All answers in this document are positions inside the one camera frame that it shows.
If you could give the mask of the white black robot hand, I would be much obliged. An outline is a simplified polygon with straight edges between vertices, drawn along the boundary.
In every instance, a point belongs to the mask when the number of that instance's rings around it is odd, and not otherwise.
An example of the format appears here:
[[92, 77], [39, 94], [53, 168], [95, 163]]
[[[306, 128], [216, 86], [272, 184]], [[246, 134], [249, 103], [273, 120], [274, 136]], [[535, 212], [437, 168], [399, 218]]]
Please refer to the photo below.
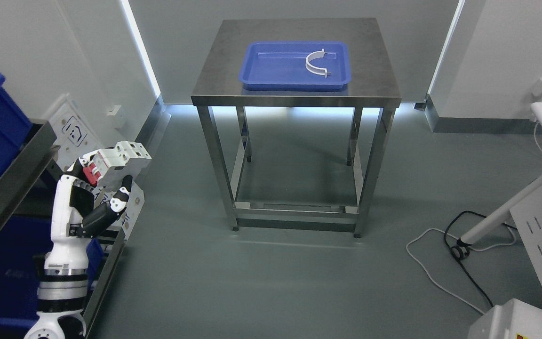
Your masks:
[[127, 209], [133, 176], [126, 175], [119, 190], [107, 202], [95, 206], [93, 189], [99, 178], [96, 166], [77, 158], [59, 178], [52, 211], [52, 250], [43, 268], [46, 275], [82, 274], [88, 268], [87, 247]]

